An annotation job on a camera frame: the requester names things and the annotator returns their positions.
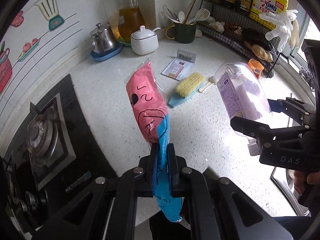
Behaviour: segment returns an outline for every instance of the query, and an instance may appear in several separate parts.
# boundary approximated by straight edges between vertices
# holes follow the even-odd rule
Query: white sugar bowl
[[[144,25],[140,26],[140,30],[131,34],[131,48],[138,55],[145,55],[158,49],[158,36],[156,30],[148,30]]]

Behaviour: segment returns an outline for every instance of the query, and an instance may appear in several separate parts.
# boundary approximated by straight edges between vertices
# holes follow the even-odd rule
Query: cartoon wall sticker
[[[18,14],[13,19],[13,21],[10,25],[13,27],[19,27],[24,21],[24,17],[22,16],[22,14],[23,14],[23,11],[18,12]]]
[[[52,31],[64,23],[64,19],[59,15],[57,0],[40,0],[36,3],[43,16],[49,21],[49,30]]]
[[[26,42],[26,44],[23,45],[22,52],[20,53],[20,56],[18,57],[18,61],[23,61],[28,55],[39,45],[40,39],[34,38],[31,43]]]
[[[12,66],[8,58],[10,49],[4,50],[4,42],[0,49],[0,93],[4,90],[12,75]]]

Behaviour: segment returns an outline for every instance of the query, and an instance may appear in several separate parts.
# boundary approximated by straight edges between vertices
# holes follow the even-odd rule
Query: stove burner
[[[53,135],[52,121],[45,114],[38,115],[28,128],[28,151],[37,157],[45,155]]]

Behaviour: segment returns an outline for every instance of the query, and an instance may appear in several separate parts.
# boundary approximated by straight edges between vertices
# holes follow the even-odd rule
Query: yellow detergent bottle
[[[249,16],[253,20],[266,26],[268,29],[274,29],[276,27],[275,25],[261,20],[257,14],[265,12],[279,14],[285,12],[288,7],[288,2],[289,0],[253,0]]]

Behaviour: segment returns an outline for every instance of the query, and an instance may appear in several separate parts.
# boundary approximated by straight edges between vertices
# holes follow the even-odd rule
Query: gas stove
[[[37,113],[28,126],[27,146],[31,170],[37,190],[76,159],[64,121],[60,94],[42,111],[31,103],[30,110]]]
[[[117,178],[84,118],[70,75],[36,105],[30,103],[5,159],[13,216],[31,235],[93,179]]]

